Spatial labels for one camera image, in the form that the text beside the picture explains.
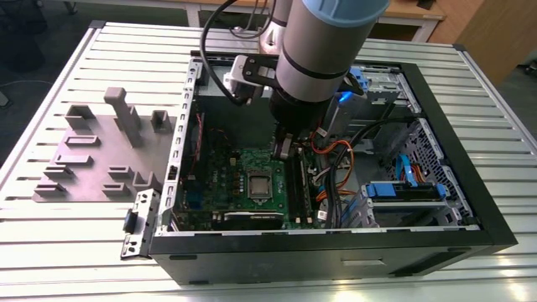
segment metal table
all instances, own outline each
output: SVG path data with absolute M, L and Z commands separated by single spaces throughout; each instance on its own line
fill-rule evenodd
M 425 277 L 180 287 L 151 260 L 120 262 L 128 203 L 35 203 L 42 172 L 68 127 L 71 104 L 111 112 L 103 94 L 125 87 L 140 115 L 176 115 L 200 29 L 99 22 L 88 29 L 0 170 L 0 297 L 116 301 L 535 301 L 537 144 L 472 58 L 451 45 L 369 40 L 360 59 L 416 63 L 520 244 Z M 256 52 L 225 30 L 209 50 Z

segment blue tab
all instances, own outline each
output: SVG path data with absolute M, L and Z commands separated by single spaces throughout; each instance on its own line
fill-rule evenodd
M 376 195 L 375 187 L 371 184 L 367 185 L 367 191 L 368 191 L 368 197 L 375 197 Z
M 367 77 L 364 77 L 364 74 L 361 73 L 361 69 L 357 67 L 351 67 L 351 74 L 356 77 L 356 80 L 357 80 L 364 92 L 368 92 L 369 80 Z
M 392 184 L 373 184 L 377 196 L 396 196 L 396 189 Z
M 445 192 L 445 186 L 443 184 L 437 184 L 436 189 L 439 190 L 440 197 L 444 199 L 448 195 Z
M 400 179 L 403 169 L 405 169 L 407 181 L 411 183 L 411 185 L 413 187 L 417 187 L 419 183 L 416 182 L 416 180 L 413 178 L 411 160 L 405 154 L 400 154 L 400 156 L 397 156 L 397 161 L 396 161 L 396 179 L 397 180 Z

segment motherboard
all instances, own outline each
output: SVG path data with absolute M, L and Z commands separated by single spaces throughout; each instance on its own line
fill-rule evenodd
M 219 225 L 240 230 L 252 224 L 261 229 L 315 227 L 312 219 L 293 215 L 297 206 L 289 194 L 295 188 L 287 189 L 293 185 L 287 178 L 293 169 L 271 154 L 269 149 L 257 148 L 211 151 L 204 173 L 200 179 L 185 180 L 183 202 L 176 203 L 183 208 L 175 211 L 179 230 L 215 230 Z

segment metal bracket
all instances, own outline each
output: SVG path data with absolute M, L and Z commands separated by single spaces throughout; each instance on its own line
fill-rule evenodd
M 151 259 L 149 246 L 157 218 L 160 194 L 155 189 L 136 194 L 135 204 L 128 210 L 124 223 L 127 233 L 121 249 L 121 260 Z

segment floor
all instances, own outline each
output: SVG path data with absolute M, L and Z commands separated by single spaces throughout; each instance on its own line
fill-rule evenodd
M 0 65 L 0 91 L 11 100 L 11 105 L 4 109 L 0 108 L 0 165 L 47 95 L 51 84 L 46 82 L 52 83 L 56 80 L 92 20 L 187 26 L 187 14 L 181 10 L 99 4 L 78 5 L 79 13 L 70 16 L 62 2 L 44 2 L 42 11 L 50 28 L 43 34 L 35 36 L 47 60 L 43 67 L 22 74 L 11 72 Z M 219 25 L 227 27 L 229 19 L 243 23 L 245 22 L 243 18 L 244 16 L 229 14 L 221 18 Z M 44 82 L 20 82 L 3 87 L 6 83 L 24 80 Z M 517 69 L 500 86 L 500 92 L 529 131 L 537 137 L 537 119 L 535 118 L 537 116 L 537 78 L 524 75 L 523 70 Z

